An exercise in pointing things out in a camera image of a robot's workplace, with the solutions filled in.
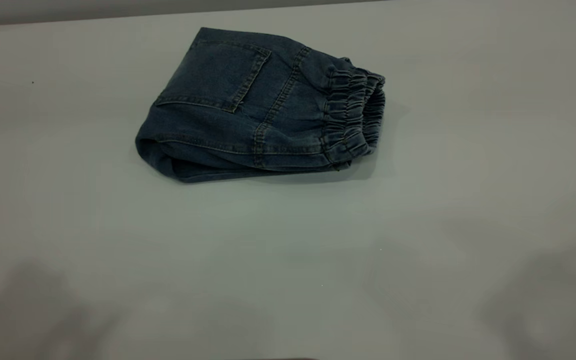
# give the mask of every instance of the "table surface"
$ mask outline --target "table surface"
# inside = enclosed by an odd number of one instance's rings
[[[378,152],[190,185],[149,168],[133,139],[199,27],[386,76]],[[576,0],[0,26],[0,357],[68,351],[576,359]]]

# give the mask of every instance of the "pocket stitching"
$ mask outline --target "pocket stitching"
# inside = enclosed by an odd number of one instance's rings
[[[250,87],[252,86],[253,82],[259,75],[262,66],[268,61],[270,55],[272,54],[272,51],[268,50],[267,48],[251,45],[249,43],[238,43],[234,41],[219,41],[219,40],[200,40],[193,43],[192,46],[190,46],[190,49],[192,50],[199,44],[226,44],[229,46],[234,46],[256,52],[256,55],[254,56],[255,60],[250,69],[249,75],[246,77],[241,86],[234,93],[232,99],[224,101],[215,101],[210,100],[208,98],[190,96],[190,95],[179,95],[179,96],[160,95],[158,96],[157,100],[155,100],[154,105],[156,107],[160,105],[174,104],[174,103],[199,105],[201,107],[215,108],[218,110],[234,114],[235,110],[237,110],[237,107],[242,103],[243,98],[246,96],[248,91],[250,91]]]

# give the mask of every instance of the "gray wall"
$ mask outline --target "gray wall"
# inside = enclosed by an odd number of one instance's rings
[[[0,24],[368,1],[374,0],[0,0]]]

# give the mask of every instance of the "folded jeans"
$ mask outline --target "folded jeans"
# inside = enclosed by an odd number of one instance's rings
[[[203,27],[135,144],[186,183],[346,169],[377,148],[384,80],[283,36]]]

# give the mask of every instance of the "elastic waistband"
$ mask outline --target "elastic waistband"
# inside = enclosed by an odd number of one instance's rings
[[[384,76],[352,67],[329,76],[324,116],[324,150],[333,163],[377,150],[386,96]]]

